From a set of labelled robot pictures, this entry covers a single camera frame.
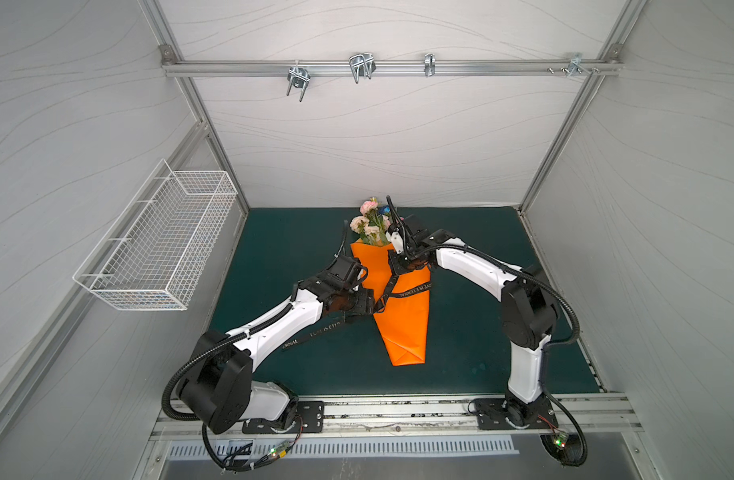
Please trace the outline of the black printed ribbon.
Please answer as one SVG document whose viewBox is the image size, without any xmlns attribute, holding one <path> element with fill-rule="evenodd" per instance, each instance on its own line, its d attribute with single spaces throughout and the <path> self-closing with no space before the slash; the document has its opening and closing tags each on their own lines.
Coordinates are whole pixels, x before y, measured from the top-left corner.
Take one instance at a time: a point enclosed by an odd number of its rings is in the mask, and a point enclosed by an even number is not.
<svg viewBox="0 0 734 480">
<path fill-rule="evenodd" d="M 413 287 L 411 289 L 408 289 L 408 290 L 405 290 L 405 291 L 402 291 L 402 292 L 395 292 L 394 291 L 395 285 L 393 284 L 393 279 L 391 279 L 389 281 L 389 284 L 384 289 L 383 294 L 379 298 L 379 301 L 378 301 L 378 310 L 380 312 L 382 312 L 385 309 L 385 307 L 386 307 L 386 305 L 388 303 L 388 300 L 390 298 L 405 299 L 405 298 L 408 298 L 408 297 L 411 297 L 411 296 L 414 296 L 414 295 L 418 295 L 420 293 L 423 293 L 425 291 L 430 290 L 432 288 L 432 285 L 433 285 L 432 281 L 431 280 L 428 280 L 427 282 L 422 283 L 422 284 L 419 284 L 418 286 L 415 286 L 415 287 Z M 354 323 L 354 318 L 355 318 L 354 315 L 351 315 L 351 316 L 344 315 L 342 319 L 337 320 L 337 321 L 335 321 L 335 322 L 333 322 L 333 323 L 331 323 L 331 324 L 329 324 L 329 325 L 327 325 L 325 327 L 322 327 L 322 328 L 320 328 L 318 330 L 315 330 L 313 332 L 309 332 L 307 336 L 299 336 L 297 338 L 293 338 L 292 340 L 285 342 L 283 344 L 283 346 L 282 346 L 282 350 L 288 350 L 288 349 L 294 348 L 294 347 L 299 346 L 299 345 L 302 345 L 302 344 L 304 344 L 304 343 L 312 340 L 313 338 L 316 338 L 317 336 L 320 336 L 320 335 L 322 335 L 322 334 L 324 334 L 326 332 L 332 331 L 332 330 L 337 329 L 337 328 L 341 328 L 341 327 L 346 326 L 346 325 L 353 324 Z"/>
</svg>

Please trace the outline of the orange wrapping paper sheet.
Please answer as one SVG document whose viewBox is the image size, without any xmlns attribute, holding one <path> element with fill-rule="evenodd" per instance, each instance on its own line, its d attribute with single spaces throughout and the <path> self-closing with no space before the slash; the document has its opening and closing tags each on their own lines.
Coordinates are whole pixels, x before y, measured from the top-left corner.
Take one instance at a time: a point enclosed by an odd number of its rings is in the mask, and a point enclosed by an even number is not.
<svg viewBox="0 0 734 480">
<path fill-rule="evenodd" d="M 369 270 L 363 285 L 372 289 L 375 300 L 378 300 L 392 278 L 388 253 L 393 247 L 355 242 L 351 244 L 351 249 L 353 255 Z M 404 274 L 398 276 L 394 291 L 402 292 L 428 280 L 431 280 L 429 268 Z M 373 314 L 393 366 L 425 363 L 429 310 L 430 290 L 405 299 L 390 298 L 382 312 Z"/>
</svg>

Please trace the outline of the light pink fake rose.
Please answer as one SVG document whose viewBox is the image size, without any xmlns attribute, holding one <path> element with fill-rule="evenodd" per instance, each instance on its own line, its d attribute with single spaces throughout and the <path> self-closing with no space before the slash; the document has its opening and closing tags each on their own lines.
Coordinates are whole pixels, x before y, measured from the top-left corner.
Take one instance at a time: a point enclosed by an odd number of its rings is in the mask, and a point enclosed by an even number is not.
<svg viewBox="0 0 734 480">
<path fill-rule="evenodd" d="M 360 206 L 362 222 L 365 225 L 380 226 L 382 224 L 382 215 L 378 199 L 373 197 L 366 200 Z"/>
</svg>

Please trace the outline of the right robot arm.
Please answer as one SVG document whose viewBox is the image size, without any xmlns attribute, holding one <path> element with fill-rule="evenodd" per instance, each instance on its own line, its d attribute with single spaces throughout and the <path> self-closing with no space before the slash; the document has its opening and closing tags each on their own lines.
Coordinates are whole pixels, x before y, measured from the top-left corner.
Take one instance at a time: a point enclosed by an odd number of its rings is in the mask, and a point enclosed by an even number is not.
<svg viewBox="0 0 734 480">
<path fill-rule="evenodd" d="M 430 232 L 415 216 L 389 215 L 386 237 L 394 247 L 389 254 L 392 279 L 377 301 L 418 293 L 414 287 L 399 292 L 398 276 L 422 267 L 451 271 L 478 285 L 500 303 L 502 331 L 510 342 L 510 376 L 502 409 L 510 425 L 526 429 L 548 403 L 544 391 L 544 354 L 555 345 L 578 338 L 577 317 L 569 304 L 544 279 L 543 271 L 504 263 L 450 232 Z"/>
</svg>

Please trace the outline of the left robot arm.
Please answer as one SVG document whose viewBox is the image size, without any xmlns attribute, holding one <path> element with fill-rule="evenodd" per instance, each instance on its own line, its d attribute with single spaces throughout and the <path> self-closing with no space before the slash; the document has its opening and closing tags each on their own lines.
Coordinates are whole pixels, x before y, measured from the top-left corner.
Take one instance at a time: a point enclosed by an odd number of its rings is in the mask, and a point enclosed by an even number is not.
<svg viewBox="0 0 734 480">
<path fill-rule="evenodd" d="M 363 285 L 368 275 L 358 259 L 339 254 L 255 320 L 226 333 L 205 332 L 164 387 L 162 412 L 175 421 L 199 421 L 214 434 L 254 420 L 288 430 L 298 397 L 278 383 L 256 381 L 255 371 L 297 333 L 331 313 L 370 315 L 374 293 Z"/>
</svg>

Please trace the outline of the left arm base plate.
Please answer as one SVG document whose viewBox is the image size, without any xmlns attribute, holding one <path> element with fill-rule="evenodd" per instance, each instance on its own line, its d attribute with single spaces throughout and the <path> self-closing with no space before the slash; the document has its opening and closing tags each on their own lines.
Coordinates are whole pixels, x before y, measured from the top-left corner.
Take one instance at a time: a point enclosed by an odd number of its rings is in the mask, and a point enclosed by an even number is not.
<svg viewBox="0 0 734 480">
<path fill-rule="evenodd" d="M 249 419 L 242 424 L 243 434 L 321 433 L 325 403 L 294 400 L 276 420 Z"/>
</svg>

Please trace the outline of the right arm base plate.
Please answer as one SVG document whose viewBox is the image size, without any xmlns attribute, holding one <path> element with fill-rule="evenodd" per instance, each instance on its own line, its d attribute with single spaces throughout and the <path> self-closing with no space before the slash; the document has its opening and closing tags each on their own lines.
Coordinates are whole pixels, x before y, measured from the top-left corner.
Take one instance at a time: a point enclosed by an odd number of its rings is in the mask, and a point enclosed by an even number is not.
<svg viewBox="0 0 734 480">
<path fill-rule="evenodd" d="M 546 430 L 558 427 L 556 416 L 545 397 L 531 403 L 516 398 L 475 398 L 468 407 L 479 430 Z"/>
</svg>

